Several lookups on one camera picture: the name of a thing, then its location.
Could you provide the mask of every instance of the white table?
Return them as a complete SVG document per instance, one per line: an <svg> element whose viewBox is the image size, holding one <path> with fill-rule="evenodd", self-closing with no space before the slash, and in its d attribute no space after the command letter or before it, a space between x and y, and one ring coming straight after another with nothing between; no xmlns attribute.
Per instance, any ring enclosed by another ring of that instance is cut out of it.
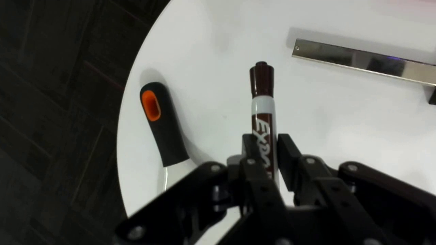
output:
<svg viewBox="0 0 436 245"><path fill-rule="evenodd" d="M302 153L332 168L354 159L436 194L436 106L421 86L291 57L294 40L308 38L434 63L434 23L436 3L425 0L173 0L122 97L117 157L127 214L161 188L140 87L166 83L189 154L225 164L251 131L248 70L259 60L275 68L278 132Z"/></svg>

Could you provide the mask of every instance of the dry erase marker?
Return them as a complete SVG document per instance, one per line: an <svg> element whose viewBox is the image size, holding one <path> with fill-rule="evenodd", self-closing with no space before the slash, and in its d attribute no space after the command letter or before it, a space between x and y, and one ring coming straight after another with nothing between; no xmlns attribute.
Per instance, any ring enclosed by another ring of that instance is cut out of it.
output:
<svg viewBox="0 0 436 245"><path fill-rule="evenodd" d="M275 153L275 106L274 106L274 68L264 61L249 70L252 101L252 134L267 174L276 180Z"/></svg>

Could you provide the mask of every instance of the tool handle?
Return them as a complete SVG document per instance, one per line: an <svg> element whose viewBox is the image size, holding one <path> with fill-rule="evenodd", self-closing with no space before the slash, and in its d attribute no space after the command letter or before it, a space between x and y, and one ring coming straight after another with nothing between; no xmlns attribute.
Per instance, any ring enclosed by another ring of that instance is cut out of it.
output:
<svg viewBox="0 0 436 245"><path fill-rule="evenodd" d="M140 90L140 104L159 149L163 168L188 159L170 94L162 83L152 82Z"/></svg>

